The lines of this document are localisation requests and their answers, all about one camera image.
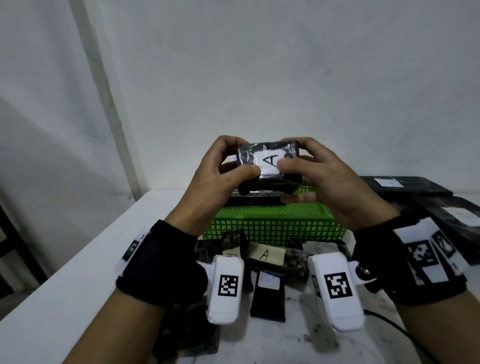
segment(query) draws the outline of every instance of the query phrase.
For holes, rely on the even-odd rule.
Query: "hand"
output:
[[[282,202],[325,204],[335,218],[352,231],[380,224],[399,215],[396,209],[373,192],[334,152],[315,139],[284,140],[297,140],[300,147],[306,149],[313,157],[301,156],[279,160],[278,170],[303,175],[308,184],[317,187],[317,191],[285,196]]]
[[[223,135],[215,140],[165,222],[193,236],[200,236],[209,228],[233,190],[240,183],[260,176],[260,168],[256,165],[222,164],[225,158],[235,155],[242,144],[248,142],[235,136]]]

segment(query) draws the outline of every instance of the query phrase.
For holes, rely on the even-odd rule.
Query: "black cable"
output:
[[[418,342],[418,340],[416,338],[414,338],[413,336],[411,336],[408,332],[406,332],[404,329],[402,329],[399,325],[397,325],[395,322],[389,320],[388,318],[386,318],[385,316],[382,316],[381,314],[378,314],[376,312],[373,312],[373,311],[370,311],[370,310],[363,310],[363,312],[366,314],[366,315],[371,315],[371,316],[375,316],[375,317],[378,317],[379,319],[385,321],[386,323],[392,325],[393,327],[395,327],[398,331],[400,331],[402,334],[404,334],[407,338],[409,338],[416,346],[417,348],[419,348],[420,350],[422,350],[422,352],[428,356],[428,358],[434,363],[434,364],[440,364],[440,362],[437,360],[437,358],[435,358],[432,353],[430,353],[422,344],[420,344]]]

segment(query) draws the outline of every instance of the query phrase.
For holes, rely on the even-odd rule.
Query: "black wristband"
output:
[[[431,283],[422,277],[424,282],[419,285],[422,270],[394,232],[395,229],[416,225],[418,222],[415,216],[402,212],[390,221],[354,233],[357,242],[352,259],[359,261],[362,268],[368,269],[377,277],[377,281],[366,287],[372,292],[383,288],[392,301],[403,305],[434,303],[467,289],[465,277],[455,276],[440,255],[439,260],[449,281]]]
[[[193,259],[196,241],[196,237],[159,220],[117,278],[117,288],[156,306],[198,301],[207,289],[208,278]]]

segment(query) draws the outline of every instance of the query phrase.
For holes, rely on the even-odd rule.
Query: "green plastic basket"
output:
[[[296,193],[311,190],[303,186]],[[233,206],[220,210],[203,237],[219,239],[224,232],[236,229],[244,229],[252,242],[269,245],[285,245],[290,238],[314,242],[339,240],[346,230],[322,204]]]

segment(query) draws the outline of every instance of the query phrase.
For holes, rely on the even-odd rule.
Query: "table surface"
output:
[[[151,190],[0,322],[3,364],[60,364],[115,287],[113,267],[140,229],[164,218],[184,190]],[[478,196],[463,196],[479,203]],[[480,269],[468,272],[479,297]],[[362,305],[398,323],[383,292],[358,287]],[[252,318],[252,294],[239,319],[222,327],[219,351],[177,363],[420,363],[408,339],[375,317],[364,330],[336,334],[305,285],[286,287],[286,322]]]

